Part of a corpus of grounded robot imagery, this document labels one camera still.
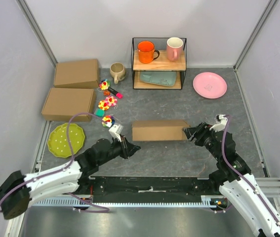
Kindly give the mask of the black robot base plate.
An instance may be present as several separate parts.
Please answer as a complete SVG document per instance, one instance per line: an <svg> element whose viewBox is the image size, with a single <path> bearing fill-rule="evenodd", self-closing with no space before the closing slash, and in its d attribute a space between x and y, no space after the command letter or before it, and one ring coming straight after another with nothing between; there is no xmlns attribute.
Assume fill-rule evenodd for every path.
<svg viewBox="0 0 280 237"><path fill-rule="evenodd" d="M79 182L74 195L92 195L97 203L200 202L201 196L225 197L209 178L95 176Z"/></svg>

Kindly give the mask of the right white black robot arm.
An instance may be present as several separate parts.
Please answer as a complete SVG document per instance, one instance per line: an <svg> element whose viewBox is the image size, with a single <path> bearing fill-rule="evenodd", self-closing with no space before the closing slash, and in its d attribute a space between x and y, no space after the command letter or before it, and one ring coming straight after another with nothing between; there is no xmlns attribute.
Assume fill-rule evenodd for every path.
<svg viewBox="0 0 280 237"><path fill-rule="evenodd" d="M205 147L217 161L208 188L222 194L239 212L256 237L280 237L280 214L262 192L246 162L236 152L231 133L205 122L183 129L188 141Z"/></svg>

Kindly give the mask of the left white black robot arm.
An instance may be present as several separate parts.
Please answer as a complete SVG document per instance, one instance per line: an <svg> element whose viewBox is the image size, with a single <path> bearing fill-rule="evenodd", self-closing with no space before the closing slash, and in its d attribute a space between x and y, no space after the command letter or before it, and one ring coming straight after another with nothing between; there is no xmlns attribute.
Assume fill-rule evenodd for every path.
<svg viewBox="0 0 280 237"><path fill-rule="evenodd" d="M14 171L0 186L0 213L10 220L45 198L72 192L86 194L90 189L89 177L100 166L117 157L128 159L140 149L124 136L111 141L99 139L63 165L30 174Z"/></svg>

